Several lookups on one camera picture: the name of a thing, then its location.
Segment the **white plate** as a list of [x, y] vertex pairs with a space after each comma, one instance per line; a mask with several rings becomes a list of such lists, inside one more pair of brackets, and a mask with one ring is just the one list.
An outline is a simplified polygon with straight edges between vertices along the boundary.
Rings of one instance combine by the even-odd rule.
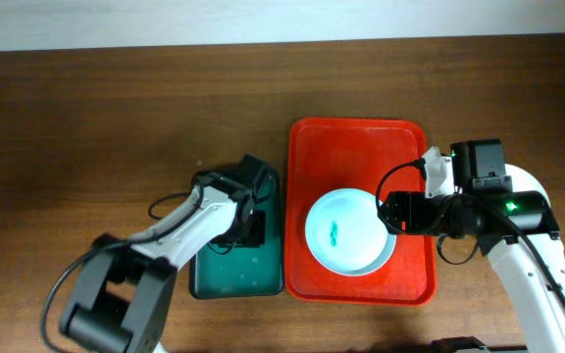
[[542, 184], [526, 170], [511, 165], [505, 165], [506, 173], [512, 178], [512, 187], [514, 192], [537, 191], [550, 204], [550, 199]]

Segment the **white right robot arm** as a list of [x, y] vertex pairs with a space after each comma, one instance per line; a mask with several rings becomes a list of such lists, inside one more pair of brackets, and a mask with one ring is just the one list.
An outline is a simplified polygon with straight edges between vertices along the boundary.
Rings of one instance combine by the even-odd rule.
[[398, 235], [475, 237], [501, 281], [531, 352], [565, 352], [565, 253], [545, 197], [501, 193], [377, 194], [386, 229]]

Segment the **light blue plate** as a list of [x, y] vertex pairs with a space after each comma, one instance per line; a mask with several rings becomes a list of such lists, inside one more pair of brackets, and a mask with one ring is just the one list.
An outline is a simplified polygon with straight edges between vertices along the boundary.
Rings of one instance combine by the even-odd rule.
[[320, 197], [308, 212], [304, 234], [314, 259], [345, 277], [377, 271], [396, 245], [396, 236], [377, 216], [375, 196], [356, 188], [336, 189]]

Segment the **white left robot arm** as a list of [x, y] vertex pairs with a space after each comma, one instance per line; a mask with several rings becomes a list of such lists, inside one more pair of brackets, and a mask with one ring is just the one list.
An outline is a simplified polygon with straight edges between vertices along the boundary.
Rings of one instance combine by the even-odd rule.
[[217, 238], [235, 247], [261, 217], [262, 184], [212, 172], [149, 228], [119, 240], [105, 234], [66, 270], [79, 271], [58, 323], [89, 352], [162, 352], [179, 271]]

